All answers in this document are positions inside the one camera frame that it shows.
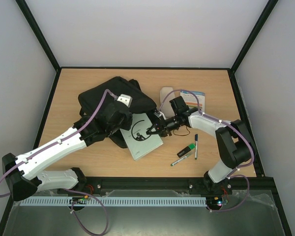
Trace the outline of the grey book with G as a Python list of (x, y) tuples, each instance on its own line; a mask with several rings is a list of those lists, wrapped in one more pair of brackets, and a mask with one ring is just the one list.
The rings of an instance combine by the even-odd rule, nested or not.
[(133, 114), (129, 130), (120, 129), (134, 161), (141, 159), (163, 145), (159, 135), (148, 135), (147, 130), (152, 126), (147, 114)]

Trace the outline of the black student bag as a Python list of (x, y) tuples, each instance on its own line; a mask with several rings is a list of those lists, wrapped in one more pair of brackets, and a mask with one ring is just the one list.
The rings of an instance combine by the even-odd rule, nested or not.
[(133, 114), (144, 114), (156, 109), (156, 103), (146, 94), (141, 91), (137, 80), (126, 80), (123, 77), (116, 76), (108, 81), (82, 92), (78, 96), (78, 101), (81, 105), (79, 115), (81, 119), (74, 123), (76, 128), (81, 128), (83, 124), (93, 115), (98, 105), (100, 108), (90, 124), (82, 130), (82, 139), (87, 146), (110, 138), (120, 148), (127, 148), (125, 140), (118, 130), (115, 133), (107, 133), (98, 122), (98, 115), (105, 107), (117, 101), (121, 94), (126, 94), (132, 97), (132, 103), (129, 111)]

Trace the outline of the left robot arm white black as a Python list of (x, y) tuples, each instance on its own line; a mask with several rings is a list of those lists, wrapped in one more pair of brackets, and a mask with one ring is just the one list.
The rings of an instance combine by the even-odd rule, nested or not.
[(30, 152), (2, 157), (4, 179), (14, 201), (21, 201), (37, 191), (66, 188), (80, 191), (85, 177), (79, 168), (66, 171), (45, 169), (63, 157), (110, 137), (132, 122), (130, 98), (118, 97), (108, 104), (99, 117), (81, 118), (57, 138)]

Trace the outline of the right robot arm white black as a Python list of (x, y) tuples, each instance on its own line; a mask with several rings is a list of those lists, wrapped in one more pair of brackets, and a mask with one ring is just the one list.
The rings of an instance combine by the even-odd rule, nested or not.
[(206, 192), (216, 192), (235, 171), (253, 164), (256, 145), (243, 121), (221, 120), (199, 108), (189, 108), (181, 96), (170, 100), (170, 105), (175, 115), (165, 119), (160, 111), (154, 112), (156, 118), (147, 134), (166, 137), (181, 126), (187, 126), (213, 136), (217, 141), (220, 161), (204, 174)]

